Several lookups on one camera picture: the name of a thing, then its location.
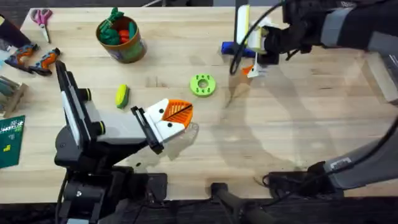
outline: scissors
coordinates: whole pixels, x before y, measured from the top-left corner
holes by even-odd
[[[34,9],[30,13],[30,18],[33,20],[33,22],[37,23],[40,27],[40,29],[43,32],[44,38],[48,43],[50,43],[50,37],[49,34],[47,33],[47,21],[52,15],[52,11],[50,9]]]

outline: black cable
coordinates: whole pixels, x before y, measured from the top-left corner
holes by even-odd
[[[218,200],[218,203],[221,205],[221,207],[224,210],[225,216],[227,217],[229,224],[235,224],[235,222],[233,221],[233,219],[231,218],[231,215],[228,213],[227,208],[225,207],[225,205],[223,204],[223,202],[221,201],[221,199]]]
[[[136,221],[138,220],[138,217],[139,217],[139,215],[141,214],[142,208],[144,208],[144,206],[141,205],[141,206],[139,207],[138,211],[137,211],[137,214],[136,214],[136,217],[134,218],[134,221],[132,221],[132,224],[135,224]]]
[[[380,141],[376,144],[376,146],[370,150],[366,155],[364,155],[363,157],[359,158],[358,160],[349,163],[343,167],[340,167],[338,169],[335,170],[331,170],[329,172],[326,172],[324,174],[318,175],[316,177],[313,177],[312,179],[304,182],[299,188],[285,194],[284,196],[278,198],[277,200],[274,200],[268,204],[265,205],[261,205],[261,207],[269,207],[271,205],[275,205],[287,198],[289,198],[290,196],[292,196],[293,194],[296,194],[297,192],[301,191],[304,187],[306,187],[308,184],[311,184],[312,182],[322,179],[324,177],[328,177],[332,174],[338,174],[340,172],[344,172],[346,170],[352,169],[354,166],[368,160],[370,157],[372,157],[373,155],[375,155],[375,153],[377,153],[381,147],[383,147],[383,145],[391,138],[391,136],[395,133],[395,131],[397,130],[398,127],[398,116],[396,117],[396,119],[394,120],[393,124],[390,126],[390,128],[388,129],[388,131],[385,133],[385,135],[380,139]]]
[[[199,200],[199,201],[197,201],[197,202],[191,202],[191,203],[186,203],[186,204],[179,205],[178,208],[189,207],[189,206],[192,206],[192,205],[197,205],[197,204],[201,204],[201,203],[206,203],[206,202],[209,202],[209,201],[210,201],[210,199]],[[141,203],[139,203],[139,202],[137,202],[137,204],[139,204],[139,205],[141,205],[141,206],[144,206],[144,207],[146,207],[146,208],[149,208],[149,209],[169,209],[169,208],[170,208],[169,206],[165,206],[165,205],[151,206],[151,205],[149,205],[149,204],[141,204]]]
[[[67,185],[67,180],[68,180],[68,170],[65,172],[65,176],[63,177],[61,188],[58,193],[57,205],[55,206],[55,224],[59,223],[58,217],[61,209],[62,195],[63,195],[63,190],[65,190],[65,186]]]
[[[247,34],[243,37],[242,42],[240,43],[239,47],[238,47],[238,51],[234,54],[234,57],[232,59],[231,62],[231,66],[229,67],[229,74],[230,75],[234,75],[236,73],[236,71],[238,70],[239,67],[239,63],[241,61],[241,54],[244,50],[244,46],[245,46],[245,42],[246,40],[249,38],[251,32],[253,32],[253,30],[258,26],[258,24],[263,20],[263,18],[267,17],[270,13],[272,13],[275,9],[277,9],[278,7],[284,6],[287,3],[290,3],[292,1],[295,0],[285,0],[285,1],[280,1],[278,2],[278,4],[276,4],[275,6],[272,6],[270,9],[268,9],[248,30]]]

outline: scissor handle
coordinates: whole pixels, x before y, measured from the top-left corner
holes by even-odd
[[[39,10],[38,9],[33,9],[32,12],[30,12],[30,18],[32,19],[33,22],[39,24],[40,23],[40,18],[39,18]]]
[[[47,25],[47,20],[51,15],[52,11],[50,9],[34,9],[30,14],[30,18],[39,25]]]

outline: yellow and green sponge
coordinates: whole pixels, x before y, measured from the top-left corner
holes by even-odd
[[[120,85],[116,93],[115,103],[116,107],[123,109],[129,103],[130,88],[127,85]]]

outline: green ring toy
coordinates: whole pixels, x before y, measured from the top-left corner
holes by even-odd
[[[190,88],[196,96],[207,97],[216,90],[216,80],[209,74],[201,73],[191,78]]]

